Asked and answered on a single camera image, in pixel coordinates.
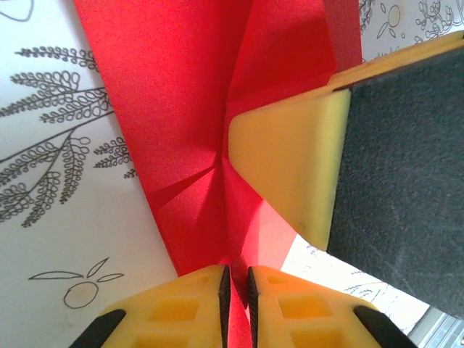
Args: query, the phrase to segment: branch drawing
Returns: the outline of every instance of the branch drawing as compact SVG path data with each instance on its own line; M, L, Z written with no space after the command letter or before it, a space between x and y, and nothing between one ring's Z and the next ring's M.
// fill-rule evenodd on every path
M66 279L83 279L80 283L75 283L72 285L63 296L63 303L66 307L76 310L79 308L84 308L91 304L96 295L99 293L99 284L106 283L108 281L113 281L115 279L121 278L124 276L123 273L110 273L103 275L92 281L94 275L96 275L103 265L108 261L109 257L103 259L102 261L96 263L94 266L88 270L87 275L83 275L76 272L70 272L67 270L52 270L49 272L43 272L36 275L33 275L28 280L29 281L47 281L47 280L66 280Z
M23 57L33 57L33 58L55 58L60 59L63 62L70 62L72 64L77 64L80 67L87 67L90 70L99 71L95 63L94 54L92 51L86 51L85 49L67 49L65 47L33 47L32 49L21 49L15 54L19 54Z
M103 143L94 150L94 154L102 155L107 154L104 159L99 160L94 168L109 168L121 165L123 163L132 162L131 156L129 155L128 146L124 139L118 136L116 139L110 142ZM124 178L134 178L137 176L136 170L131 168L124 174Z
M373 5L376 4L376 0L360 0L360 27L361 27L361 35L366 30L367 26L370 24L370 19L372 18L373 14Z
M0 17L3 16L15 22L27 22L32 17L34 11L34 0L22 1L21 5L13 4L12 1L0 0Z
M453 27L464 23L464 1L456 0L456 5L457 15L448 5L443 8L441 0L433 1L430 6L427 0L420 0L418 7L422 18L417 18L415 24L426 31L427 39L444 35ZM423 38L419 36L414 37L414 40L416 43L423 42Z
M29 51L32 52L30 56L26 53L21 55L44 57L41 48ZM77 54L75 49L65 51L54 48L53 52L61 55L67 52ZM89 53L85 57L93 59ZM79 65L95 68L88 62ZM27 228L37 223L51 209L57 197L64 204L73 196L82 178L84 163L90 152L88 145L91 143L90 138L77 136L77 132L113 114L113 110L104 87L81 88L78 72L22 72L14 74L10 80L17 85L34 88L35 93L1 108L0 119L43 109L46 112L38 118L43 123L52 125L80 121L77 125L74 123L65 130L0 159L0 188L6 186L0 191L0 223L30 209L22 222L22 227ZM30 172L37 177L34 182L15 182L22 178L21 175Z

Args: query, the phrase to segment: folded red paper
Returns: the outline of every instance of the folded red paper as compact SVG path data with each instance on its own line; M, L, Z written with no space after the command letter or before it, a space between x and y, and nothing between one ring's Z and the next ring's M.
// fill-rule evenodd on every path
M230 335L230 347L249 347L247 266L260 259L279 268L294 232L232 169L225 135L238 113L334 73L322 0L75 4L176 270L231 265L242 300L233 296L231 328L242 332ZM357 23L346 27L359 36Z

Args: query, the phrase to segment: black foam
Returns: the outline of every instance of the black foam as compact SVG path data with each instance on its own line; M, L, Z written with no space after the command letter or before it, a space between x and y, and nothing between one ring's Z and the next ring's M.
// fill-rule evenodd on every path
M351 87L328 252L464 315L464 49Z
M231 309L231 270L224 267L223 276L219 285L219 316L220 332L223 340L223 348L228 345L229 311Z
M356 306L353 312L380 347L417 348L385 314L366 306Z
M70 348L101 348L125 317L124 310L113 310L100 315L70 345Z
M258 347L258 288L254 279L253 268L248 267L248 307L253 348Z

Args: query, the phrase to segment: yellow foam block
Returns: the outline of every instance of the yellow foam block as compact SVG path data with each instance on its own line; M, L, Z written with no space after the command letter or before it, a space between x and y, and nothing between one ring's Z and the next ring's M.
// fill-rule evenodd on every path
M258 348L380 347L353 313L370 303L268 267L253 267L252 276Z
M223 274L223 266L203 268L108 307L102 314L126 315L103 348L221 348Z
M348 90L235 117L229 158L305 239L325 249L349 109Z

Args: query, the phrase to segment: black ink lines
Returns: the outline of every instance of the black ink lines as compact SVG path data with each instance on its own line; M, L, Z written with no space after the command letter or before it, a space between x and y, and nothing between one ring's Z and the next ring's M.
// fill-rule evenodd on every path
M76 278L85 279L85 281L81 281L72 285L63 296L63 303L66 305L66 307L73 310L84 308L95 300L96 295L99 293L99 287L101 286L101 283L113 281L124 276L124 274L122 273L111 273L103 275L95 281L90 280L90 278L92 278L94 275L96 275L97 272L99 272L99 270L108 261L108 259L109 257L96 263L94 266L91 267L91 269L87 272L85 276L80 273L70 272L66 270L53 270L33 275L28 280L47 281Z
M15 22L27 22L32 17L33 11L34 0L0 0L0 17L5 17Z
M92 51L86 51L85 49L77 50L58 46L40 46L33 47L32 49L21 49L15 52L15 54L19 54L22 57L60 59L63 62L70 62L80 67L86 67L97 72L99 71L95 63L94 54Z
M103 143L94 150L94 154L107 155L104 159L99 160L94 168L109 168L123 163L132 162L131 156L129 155L128 147L123 138L118 136L116 139L111 140L108 143ZM131 168L124 174L124 178L135 178L137 176L136 170Z
M21 49L16 54L60 59L97 71L93 54L82 49L41 46ZM81 129L114 112L104 87L82 88L78 72L21 72L10 80L35 91L1 108L0 122L3 117L21 117L26 112L43 110L37 121L51 127L57 123L70 124L65 130L0 159L0 223L30 210L22 222L22 227L27 228L38 222L56 201L64 204L73 196L90 152L91 139ZM124 140L118 138L116 143L114 148L100 146L101 154L109 156L96 167L130 162ZM135 170L130 169L124 178L135 176Z
M415 24L425 31L427 39L437 38L448 33L453 27L464 23L464 1L456 0L457 14L446 5L442 7L441 0L433 1L429 6L426 0L419 1L419 11L422 18L417 18ZM414 37L416 43L423 42L423 38Z

